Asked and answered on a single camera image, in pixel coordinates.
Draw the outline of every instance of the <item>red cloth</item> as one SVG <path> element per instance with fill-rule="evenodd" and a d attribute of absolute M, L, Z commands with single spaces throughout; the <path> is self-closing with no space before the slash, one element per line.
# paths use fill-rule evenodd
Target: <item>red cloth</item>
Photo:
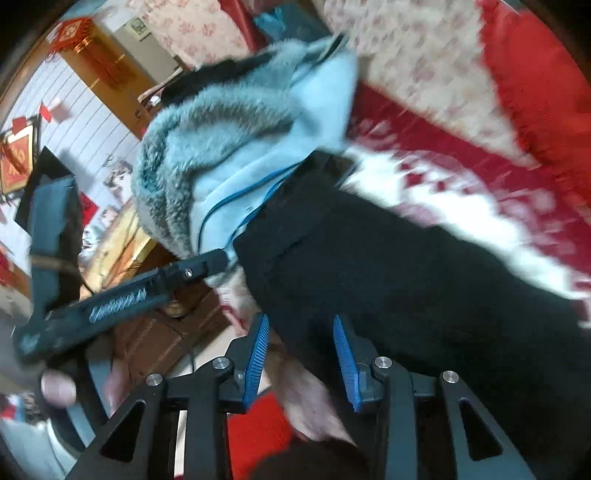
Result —
<path fill-rule="evenodd" d="M 553 176 L 541 169 L 527 170 L 500 155 L 472 145 L 368 87 L 359 85 L 348 136 L 376 150 L 432 151 L 434 162 L 451 171 L 470 170 L 487 186 L 500 211 L 530 233 L 530 241 L 544 255 L 582 273 L 591 274 L 591 226 L 566 203 Z M 531 193 L 547 194 L 549 205 L 534 204 Z M 517 216 L 526 212 L 526 218 Z"/>
<path fill-rule="evenodd" d="M 529 11 L 482 6 L 484 58 L 521 146 L 548 165 L 574 207 L 591 205 L 591 86 L 560 40 Z"/>
<path fill-rule="evenodd" d="M 228 437 L 234 480 L 246 480 L 257 463 L 287 448 L 293 430 L 275 395 L 268 393 L 257 399 L 246 415 L 230 417 Z"/>

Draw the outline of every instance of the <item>wooden furniture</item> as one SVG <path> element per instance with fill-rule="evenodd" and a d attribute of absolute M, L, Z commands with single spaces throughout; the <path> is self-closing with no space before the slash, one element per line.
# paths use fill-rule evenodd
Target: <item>wooden furniture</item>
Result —
<path fill-rule="evenodd" d="M 91 64 L 85 59 L 83 50 L 72 48 L 60 52 L 62 58 L 78 74 L 88 88 L 115 114 L 119 120 L 138 138 L 142 138 L 151 117 L 137 101 L 138 96 L 154 86 L 154 81 L 129 58 L 120 46 L 95 24 L 89 33 L 94 41 L 101 43 L 114 54 L 115 63 L 127 72 L 121 85 L 110 85 L 98 78 Z"/>
<path fill-rule="evenodd" d="M 175 260 L 139 227 L 129 202 L 107 231 L 84 276 L 93 291 L 100 291 Z M 82 287 L 81 297 L 88 295 Z M 167 310 L 171 316 L 189 312 L 182 320 L 146 315 L 115 328 L 115 353 L 128 361 L 135 382 L 151 373 L 167 373 L 189 348 L 204 347 L 228 326 L 216 293 L 205 283 L 180 290 L 176 300 Z"/>

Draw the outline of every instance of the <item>cable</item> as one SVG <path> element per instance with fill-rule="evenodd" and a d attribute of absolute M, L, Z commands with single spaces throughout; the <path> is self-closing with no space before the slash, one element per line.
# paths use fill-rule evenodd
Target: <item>cable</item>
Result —
<path fill-rule="evenodd" d="M 90 288 L 90 285 L 88 285 L 88 283 L 86 282 L 86 280 L 84 279 L 84 277 L 82 275 L 80 275 L 80 279 L 82 280 L 82 284 L 84 285 L 85 289 L 90 292 L 90 295 L 94 295 L 95 294 L 94 290 L 92 290 L 92 288 Z"/>
<path fill-rule="evenodd" d="M 195 373 L 195 361 L 196 360 L 195 360 L 195 353 L 193 352 L 193 347 L 191 346 L 191 344 L 187 340 L 186 335 L 170 323 L 172 321 L 179 322 L 179 321 L 185 319 L 191 313 L 191 311 L 187 312 L 182 317 L 179 317 L 176 319 L 173 319 L 170 315 L 167 315 L 166 312 L 164 312 L 162 309 L 155 309 L 154 313 L 155 313 L 155 315 L 153 317 L 154 320 L 157 320 L 157 321 L 165 324 L 174 333 L 176 333 L 178 335 L 178 337 L 181 339 L 181 341 L 184 343 L 185 348 L 187 349 L 187 353 L 189 354 L 189 357 L 191 358 L 191 373 Z"/>

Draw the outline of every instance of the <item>metal bolt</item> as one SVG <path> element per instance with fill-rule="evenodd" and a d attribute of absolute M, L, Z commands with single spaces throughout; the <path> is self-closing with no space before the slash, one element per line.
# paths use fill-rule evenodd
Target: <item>metal bolt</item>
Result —
<path fill-rule="evenodd" d="M 162 375 L 160 374 L 150 374 L 146 377 L 146 383 L 150 387 L 156 387 L 162 383 Z"/>
<path fill-rule="evenodd" d="M 228 360 L 225 356 L 219 356 L 214 359 L 212 365 L 216 370 L 224 370 L 225 368 L 228 368 L 228 365 L 230 365 L 230 360 Z"/>
<path fill-rule="evenodd" d="M 374 360 L 375 366 L 378 368 L 390 368 L 392 361 L 387 356 L 379 356 Z"/>
<path fill-rule="evenodd" d="M 446 370 L 444 371 L 441 376 L 443 377 L 443 379 L 447 382 L 447 383 L 457 383 L 458 380 L 460 380 L 460 375 L 458 375 L 457 373 L 455 373 L 452 370 Z"/>

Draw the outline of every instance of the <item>black metal bracket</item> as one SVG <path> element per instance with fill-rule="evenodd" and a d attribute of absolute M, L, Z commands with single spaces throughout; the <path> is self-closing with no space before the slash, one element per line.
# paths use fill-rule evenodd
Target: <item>black metal bracket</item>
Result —
<path fill-rule="evenodd" d="M 184 479 L 231 480 L 227 417 L 246 413 L 255 398 L 268 329 L 259 315 L 246 337 L 195 373 L 149 375 L 97 432 L 67 480 L 171 480 L 181 410 L 187 410 Z"/>
<path fill-rule="evenodd" d="M 173 291 L 225 271 L 223 250 L 156 268 L 129 282 L 50 312 L 33 312 L 29 322 L 12 335 L 23 364 L 47 360 L 106 332 L 121 322 L 172 300 Z"/>

